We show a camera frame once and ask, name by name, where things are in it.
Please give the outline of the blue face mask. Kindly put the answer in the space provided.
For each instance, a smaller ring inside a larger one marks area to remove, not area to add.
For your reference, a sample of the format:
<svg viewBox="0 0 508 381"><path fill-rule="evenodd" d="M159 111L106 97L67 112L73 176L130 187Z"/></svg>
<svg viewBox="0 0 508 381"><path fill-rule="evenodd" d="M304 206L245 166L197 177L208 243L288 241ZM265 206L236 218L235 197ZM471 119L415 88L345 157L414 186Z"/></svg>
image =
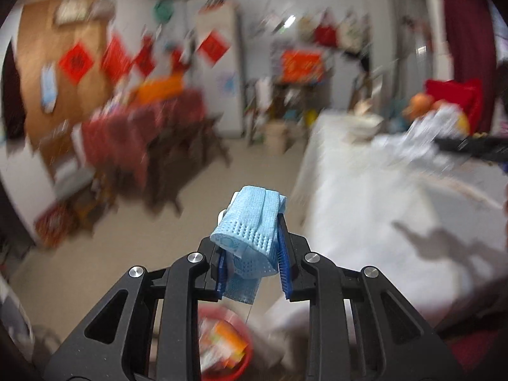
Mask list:
<svg viewBox="0 0 508 381"><path fill-rule="evenodd" d="M261 280L279 273L278 216L285 209L277 191L244 186L221 213L210 239L226 251L229 299L253 304Z"/></svg>

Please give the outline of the orange medicine box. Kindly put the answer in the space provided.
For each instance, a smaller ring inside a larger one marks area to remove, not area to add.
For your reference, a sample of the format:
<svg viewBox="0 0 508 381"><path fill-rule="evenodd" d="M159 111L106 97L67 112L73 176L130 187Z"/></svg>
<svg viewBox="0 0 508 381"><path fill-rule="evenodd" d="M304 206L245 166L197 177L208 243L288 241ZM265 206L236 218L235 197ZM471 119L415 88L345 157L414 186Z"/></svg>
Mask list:
<svg viewBox="0 0 508 381"><path fill-rule="evenodd" d="M199 324L199 352L202 371L222 371L237 366L248 342L228 322L203 318Z"/></svg>

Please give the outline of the red trash basket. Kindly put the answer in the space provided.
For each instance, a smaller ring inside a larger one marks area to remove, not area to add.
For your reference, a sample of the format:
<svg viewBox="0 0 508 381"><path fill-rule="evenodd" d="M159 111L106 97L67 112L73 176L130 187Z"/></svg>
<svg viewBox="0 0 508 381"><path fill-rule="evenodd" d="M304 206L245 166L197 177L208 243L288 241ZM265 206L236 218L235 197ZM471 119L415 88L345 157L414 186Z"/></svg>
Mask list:
<svg viewBox="0 0 508 381"><path fill-rule="evenodd" d="M198 334L202 380L239 380L253 357L241 317L220 304L199 304Z"/></svg>

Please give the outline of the yellow pomelo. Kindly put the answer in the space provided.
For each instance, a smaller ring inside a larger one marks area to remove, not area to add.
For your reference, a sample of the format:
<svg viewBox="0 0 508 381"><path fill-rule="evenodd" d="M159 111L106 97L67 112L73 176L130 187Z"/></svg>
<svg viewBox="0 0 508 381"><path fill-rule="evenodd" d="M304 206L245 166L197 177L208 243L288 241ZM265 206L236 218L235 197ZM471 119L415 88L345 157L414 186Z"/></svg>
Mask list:
<svg viewBox="0 0 508 381"><path fill-rule="evenodd" d="M456 129L460 134L464 136L468 136L470 134L469 120L466 114L460 112L457 115Z"/></svg>

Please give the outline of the red cushion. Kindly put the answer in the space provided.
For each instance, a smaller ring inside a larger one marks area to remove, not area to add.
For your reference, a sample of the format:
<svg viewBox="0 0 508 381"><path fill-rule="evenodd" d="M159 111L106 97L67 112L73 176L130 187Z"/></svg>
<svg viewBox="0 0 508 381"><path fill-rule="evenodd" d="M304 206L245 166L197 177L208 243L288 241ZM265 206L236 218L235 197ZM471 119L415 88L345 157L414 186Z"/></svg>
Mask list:
<svg viewBox="0 0 508 381"><path fill-rule="evenodd" d="M429 79L424 84L424 90L435 102L445 101L456 104L468 118L469 133L477 132L483 111L483 90L480 79L472 78L464 83L455 80Z"/></svg>

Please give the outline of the beige plastic bucket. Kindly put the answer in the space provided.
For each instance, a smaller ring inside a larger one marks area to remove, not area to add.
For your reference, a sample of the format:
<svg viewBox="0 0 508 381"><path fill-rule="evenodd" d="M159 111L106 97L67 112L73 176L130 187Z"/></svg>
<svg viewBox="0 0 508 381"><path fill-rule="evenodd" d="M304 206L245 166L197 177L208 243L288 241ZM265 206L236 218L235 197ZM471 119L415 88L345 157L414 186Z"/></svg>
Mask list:
<svg viewBox="0 0 508 381"><path fill-rule="evenodd" d="M288 149L288 125L284 120L271 120L264 128L264 144L272 155L283 155Z"/></svg>

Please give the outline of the grey white tablecloth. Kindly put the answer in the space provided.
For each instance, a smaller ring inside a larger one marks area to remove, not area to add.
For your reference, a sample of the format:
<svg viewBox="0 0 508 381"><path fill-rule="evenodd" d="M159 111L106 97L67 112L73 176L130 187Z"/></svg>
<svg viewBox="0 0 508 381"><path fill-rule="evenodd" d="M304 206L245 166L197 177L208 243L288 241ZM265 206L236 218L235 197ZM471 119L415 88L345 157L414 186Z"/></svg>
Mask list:
<svg viewBox="0 0 508 381"><path fill-rule="evenodd" d="M426 170L355 143L348 117L315 122L292 194L288 229L339 267L377 267L444 329L507 306L507 178L468 161Z"/></svg>

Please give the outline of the white ceramic bowl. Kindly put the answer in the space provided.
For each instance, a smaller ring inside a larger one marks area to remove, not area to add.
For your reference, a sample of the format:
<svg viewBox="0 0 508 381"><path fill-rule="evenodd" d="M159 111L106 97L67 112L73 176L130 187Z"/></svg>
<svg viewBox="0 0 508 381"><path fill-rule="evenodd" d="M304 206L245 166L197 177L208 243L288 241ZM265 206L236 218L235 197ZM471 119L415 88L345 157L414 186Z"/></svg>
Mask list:
<svg viewBox="0 0 508 381"><path fill-rule="evenodd" d="M348 115L348 133L354 138L370 140L381 131L384 119L378 114Z"/></svg>

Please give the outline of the wooden chair grey seat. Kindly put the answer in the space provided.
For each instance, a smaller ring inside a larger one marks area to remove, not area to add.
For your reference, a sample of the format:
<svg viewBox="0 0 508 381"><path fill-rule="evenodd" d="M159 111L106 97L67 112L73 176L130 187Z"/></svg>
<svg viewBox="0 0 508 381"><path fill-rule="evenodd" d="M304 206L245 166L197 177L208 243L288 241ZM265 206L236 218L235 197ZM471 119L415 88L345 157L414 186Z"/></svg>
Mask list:
<svg viewBox="0 0 508 381"><path fill-rule="evenodd" d="M53 128L39 141L37 149L52 179L57 201L66 203L76 218L86 223L100 205L102 182L98 172L78 155L70 121Z"/></svg>

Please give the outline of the red carton on floor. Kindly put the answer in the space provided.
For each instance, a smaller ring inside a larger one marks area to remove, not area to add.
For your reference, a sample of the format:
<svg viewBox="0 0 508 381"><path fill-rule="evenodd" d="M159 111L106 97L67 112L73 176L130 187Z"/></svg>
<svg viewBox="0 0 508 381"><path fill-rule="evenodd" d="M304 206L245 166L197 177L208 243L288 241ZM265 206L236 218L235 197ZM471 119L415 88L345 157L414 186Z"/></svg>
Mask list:
<svg viewBox="0 0 508 381"><path fill-rule="evenodd" d="M57 248L77 230L78 221L66 202L51 205L34 223L34 229L45 249Z"/></svg>

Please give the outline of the orange long box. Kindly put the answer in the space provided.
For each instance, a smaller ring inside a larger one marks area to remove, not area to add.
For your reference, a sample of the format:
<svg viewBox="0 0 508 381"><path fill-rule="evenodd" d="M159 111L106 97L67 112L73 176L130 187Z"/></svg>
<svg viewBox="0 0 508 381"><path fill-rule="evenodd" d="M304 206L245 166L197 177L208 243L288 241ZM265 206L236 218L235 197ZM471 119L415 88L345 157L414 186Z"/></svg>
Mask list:
<svg viewBox="0 0 508 381"><path fill-rule="evenodd" d="M134 91L135 104L163 102L184 92L184 74L176 73L164 78L146 80Z"/></svg>

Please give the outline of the red tote bag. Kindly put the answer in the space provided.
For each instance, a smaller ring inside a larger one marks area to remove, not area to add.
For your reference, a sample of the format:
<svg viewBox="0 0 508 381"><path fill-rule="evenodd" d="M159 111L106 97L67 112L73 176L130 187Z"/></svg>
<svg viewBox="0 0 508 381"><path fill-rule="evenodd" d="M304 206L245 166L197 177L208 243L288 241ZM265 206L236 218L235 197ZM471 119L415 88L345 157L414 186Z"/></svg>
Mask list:
<svg viewBox="0 0 508 381"><path fill-rule="evenodd" d="M338 48L338 25L330 9L325 9L314 29L314 42L320 46Z"/></svg>

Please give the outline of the red fu paper on fridge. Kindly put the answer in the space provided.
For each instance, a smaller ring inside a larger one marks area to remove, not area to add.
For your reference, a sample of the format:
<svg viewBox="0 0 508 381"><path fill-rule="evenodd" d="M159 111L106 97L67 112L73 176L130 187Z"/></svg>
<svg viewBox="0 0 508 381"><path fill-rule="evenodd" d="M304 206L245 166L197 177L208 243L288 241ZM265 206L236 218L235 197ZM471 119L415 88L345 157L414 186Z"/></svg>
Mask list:
<svg viewBox="0 0 508 381"><path fill-rule="evenodd" d="M230 42L217 30L212 30L197 48L198 54L214 67L230 49Z"/></svg>

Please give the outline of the red fu paper on door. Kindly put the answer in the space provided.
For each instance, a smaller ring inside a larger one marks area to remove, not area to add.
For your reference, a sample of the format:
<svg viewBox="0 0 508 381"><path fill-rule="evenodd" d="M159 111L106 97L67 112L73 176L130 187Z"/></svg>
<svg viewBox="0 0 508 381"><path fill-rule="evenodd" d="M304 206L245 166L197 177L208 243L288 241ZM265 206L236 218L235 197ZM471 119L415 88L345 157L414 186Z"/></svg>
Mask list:
<svg viewBox="0 0 508 381"><path fill-rule="evenodd" d="M69 81L78 85L82 78L90 71L95 61L85 44L79 40L58 61L58 66Z"/></svg>

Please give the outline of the red plastic bag on wall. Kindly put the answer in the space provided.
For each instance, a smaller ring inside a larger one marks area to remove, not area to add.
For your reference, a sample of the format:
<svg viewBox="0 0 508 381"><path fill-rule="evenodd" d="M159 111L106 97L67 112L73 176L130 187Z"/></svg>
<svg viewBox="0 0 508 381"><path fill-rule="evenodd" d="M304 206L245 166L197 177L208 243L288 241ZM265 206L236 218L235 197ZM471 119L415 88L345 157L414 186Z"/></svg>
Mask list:
<svg viewBox="0 0 508 381"><path fill-rule="evenodd" d="M103 54L101 70L112 84L117 84L132 69L133 60L123 45L121 36L114 33Z"/></svg>

